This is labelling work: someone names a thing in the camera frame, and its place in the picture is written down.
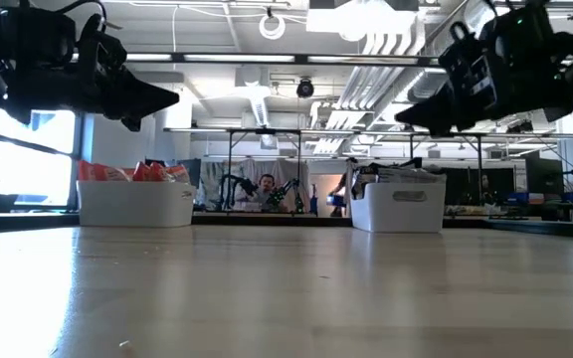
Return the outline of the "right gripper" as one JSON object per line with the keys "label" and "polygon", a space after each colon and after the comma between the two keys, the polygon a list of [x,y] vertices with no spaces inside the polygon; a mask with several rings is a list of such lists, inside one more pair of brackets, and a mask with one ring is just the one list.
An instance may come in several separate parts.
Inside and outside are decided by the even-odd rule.
{"label": "right gripper", "polygon": [[446,81],[395,120],[450,135],[452,127],[541,109],[548,121],[573,110],[573,94],[555,47],[546,6],[527,2],[487,21],[477,34],[453,24],[453,85]]}

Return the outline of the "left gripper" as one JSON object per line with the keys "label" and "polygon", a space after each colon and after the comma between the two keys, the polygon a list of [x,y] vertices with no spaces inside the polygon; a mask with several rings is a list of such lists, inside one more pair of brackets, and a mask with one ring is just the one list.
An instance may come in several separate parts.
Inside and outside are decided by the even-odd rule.
{"label": "left gripper", "polygon": [[0,13],[0,108],[27,123],[37,109],[103,113],[131,132],[179,94],[139,80],[103,15],[78,32],[64,13]]}

